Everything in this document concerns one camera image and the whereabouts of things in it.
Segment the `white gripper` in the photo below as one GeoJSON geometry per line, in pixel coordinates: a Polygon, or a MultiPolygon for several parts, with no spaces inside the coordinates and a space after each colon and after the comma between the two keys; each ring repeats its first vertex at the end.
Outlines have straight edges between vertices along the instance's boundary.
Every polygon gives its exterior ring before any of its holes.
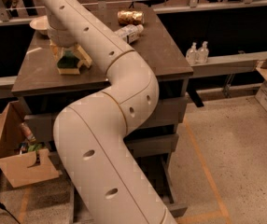
{"type": "Polygon", "coordinates": [[[79,59],[79,66],[91,67],[92,59],[88,53],[79,45],[69,31],[57,19],[54,13],[46,9],[48,19],[48,37],[50,39],[49,47],[56,63],[62,58],[62,48],[69,48],[75,45],[74,54],[79,59]]]}

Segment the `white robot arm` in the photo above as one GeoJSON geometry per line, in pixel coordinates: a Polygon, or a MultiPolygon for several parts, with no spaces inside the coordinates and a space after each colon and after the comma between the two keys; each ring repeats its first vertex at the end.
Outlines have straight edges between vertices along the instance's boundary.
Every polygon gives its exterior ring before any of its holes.
{"type": "Polygon", "coordinates": [[[53,126],[63,167],[94,223],[176,224],[124,144],[158,103],[152,69],[77,0],[42,1],[110,83],[64,108],[53,126]]]}

